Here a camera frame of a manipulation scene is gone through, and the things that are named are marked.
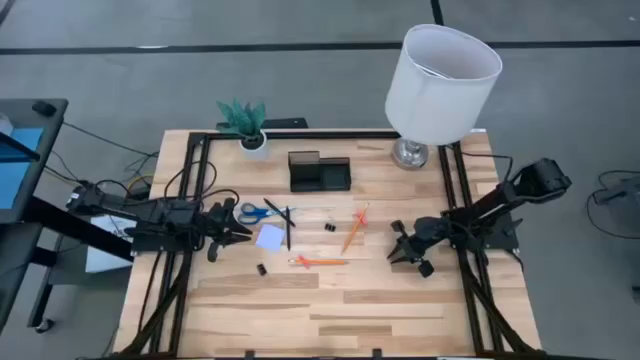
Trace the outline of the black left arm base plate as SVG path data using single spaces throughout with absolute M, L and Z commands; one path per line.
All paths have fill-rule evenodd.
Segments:
M 133 239 L 134 252 L 182 252 L 196 250 L 201 243 L 197 235 L 188 231 L 126 228 L 125 233 Z

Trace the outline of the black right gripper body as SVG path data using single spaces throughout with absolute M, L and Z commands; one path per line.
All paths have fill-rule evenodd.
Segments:
M 429 248 L 449 237 L 450 226 L 448 223 L 443 218 L 418 218 L 414 223 L 414 233 L 412 235 L 407 233 L 406 227 L 401 220 L 392 222 L 391 228 L 394 232 L 399 233 L 400 236 L 408 236 L 408 239 L 402 243 L 402 249 L 398 253 L 417 254 L 419 262 L 410 264 L 417 265 L 417 269 L 423 278 L 431 276 L 434 272 L 434 267 L 429 260 L 425 259 L 425 254 Z

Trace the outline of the white box under desk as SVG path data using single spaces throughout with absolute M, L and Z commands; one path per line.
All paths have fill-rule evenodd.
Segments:
M 126 218 L 116 217 L 113 215 L 100 215 L 91 218 L 91 223 L 97 227 L 106 230 L 113 235 L 133 242 L 133 237 L 127 235 L 125 229 L 134 228 L 136 222 Z M 87 258 L 85 264 L 86 273 L 100 273 L 110 270 L 131 267 L 132 261 L 121 259 L 102 250 L 93 247 L 87 249 Z

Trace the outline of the black flat box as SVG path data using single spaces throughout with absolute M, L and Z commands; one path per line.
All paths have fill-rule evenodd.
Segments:
M 261 128 L 263 130 L 268 129 L 307 129 L 308 124 L 305 118 L 280 118 L 280 119 L 267 119 L 262 123 Z M 219 122 L 215 129 L 220 132 L 228 133 L 246 133 L 245 126 L 231 125 L 229 122 Z

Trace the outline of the green plant in white pot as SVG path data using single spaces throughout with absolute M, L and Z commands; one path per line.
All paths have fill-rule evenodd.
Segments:
M 266 118 L 266 106 L 250 102 L 242 105 L 234 99 L 231 104 L 216 102 L 224 122 L 216 124 L 216 130 L 239 137 L 239 144 L 249 160 L 265 160 L 268 155 L 267 135 L 262 129 Z

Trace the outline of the blue handled scissors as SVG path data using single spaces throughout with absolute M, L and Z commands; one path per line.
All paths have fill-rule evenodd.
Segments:
M 260 208 L 252 203 L 243 203 L 240 207 L 237 221 L 243 225 L 255 225 L 261 220 L 275 215 L 278 214 L 268 206 L 266 208 Z

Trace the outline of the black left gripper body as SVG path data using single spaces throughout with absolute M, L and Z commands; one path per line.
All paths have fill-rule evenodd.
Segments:
M 233 232 L 228 227 L 228 221 L 233 216 L 234 204 L 235 201 L 232 198 L 226 198 L 222 203 L 216 202 L 206 213 L 204 233 L 211 239 L 207 250 L 207 260 L 211 263 L 217 261 L 220 247 L 233 243 Z

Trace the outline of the white shade silver table lamp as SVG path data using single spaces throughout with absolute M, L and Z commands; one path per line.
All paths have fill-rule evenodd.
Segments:
M 384 105 L 399 134 L 391 150 L 395 164 L 418 170 L 431 146 L 468 135 L 502 70 L 498 53 L 469 34 L 435 24 L 410 28 Z

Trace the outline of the black aluminium table frame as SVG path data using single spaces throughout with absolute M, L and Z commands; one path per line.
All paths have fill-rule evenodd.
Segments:
M 274 132 L 263 161 L 249 161 L 231 140 L 214 140 L 206 179 L 217 198 L 236 191 L 245 202 L 264 198 L 293 207 L 291 251 L 247 242 L 223 248 L 215 263 L 194 256 L 178 353 L 182 357 L 257 357 L 338 360 L 385 356 L 427 357 L 474 352 L 456 252 L 441 243 L 428 252 L 435 271 L 423 278 L 409 263 L 390 264 L 394 220 L 412 224 L 438 216 L 451 203 L 477 200 L 496 185 L 495 162 L 483 132 L 463 139 L 461 162 L 443 172 L 437 158 L 416 172 L 390 158 L 392 141 L 381 132 Z M 318 151 L 348 157 L 348 192 L 293 194 L 288 153 Z M 344 254 L 356 213 L 369 203 Z M 325 224 L 336 226 L 335 232 Z M 346 265 L 289 265 L 298 258 Z M 267 270 L 260 276 L 256 266 Z

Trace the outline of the dark floor device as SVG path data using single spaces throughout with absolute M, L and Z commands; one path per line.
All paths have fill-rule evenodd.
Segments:
M 640 221 L 640 176 L 621 180 L 595 196 L 595 203 L 607 207 L 618 220 Z

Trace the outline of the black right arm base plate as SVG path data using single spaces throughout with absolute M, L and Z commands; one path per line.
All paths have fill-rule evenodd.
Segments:
M 515 229 L 522 220 L 514 221 L 510 214 L 478 218 L 455 210 L 447 217 L 450 240 L 464 249 L 475 252 L 486 249 L 514 250 L 519 247 Z

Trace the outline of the pale sticky note pad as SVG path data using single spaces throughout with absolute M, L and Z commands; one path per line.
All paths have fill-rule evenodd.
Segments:
M 264 224 L 257 236 L 255 245 L 262 249 L 278 252 L 282 246 L 285 231 L 275 225 Z

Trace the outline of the orange pencil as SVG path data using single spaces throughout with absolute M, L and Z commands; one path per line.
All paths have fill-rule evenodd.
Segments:
M 331 259 L 308 259 L 311 266 L 314 265 L 346 265 L 347 261 L 344 260 L 331 260 Z M 288 260 L 289 265 L 302 266 L 298 263 L 298 258 L 291 258 Z
M 366 216 L 368 208 L 369 208 L 369 203 L 366 203 L 364 208 L 361 210 L 361 211 L 365 212 L 365 216 Z M 354 222 L 354 225 L 353 225 L 349 235 L 347 236 L 347 238 L 344 241 L 344 244 L 343 244 L 342 249 L 341 249 L 341 254 L 344 254 L 347 251 L 347 249 L 349 248 L 351 242 L 353 241 L 353 238 L 355 237 L 355 235 L 356 235 L 356 233 L 357 233 L 357 231 L 358 231 L 358 229 L 359 229 L 359 227 L 361 225 L 363 225 L 363 224 L 360 224 L 357 220 Z

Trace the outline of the blue desk mat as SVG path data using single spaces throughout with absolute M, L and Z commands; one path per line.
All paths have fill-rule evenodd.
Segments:
M 43 128 L 16 128 L 11 137 L 36 150 L 43 131 Z M 0 163 L 0 210 L 13 207 L 29 166 L 29 162 Z

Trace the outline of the black mesh desk organizer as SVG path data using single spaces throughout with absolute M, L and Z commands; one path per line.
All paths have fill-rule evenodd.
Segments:
M 348 157 L 322 158 L 318 151 L 288 153 L 290 191 L 335 192 L 351 189 L 351 168 Z

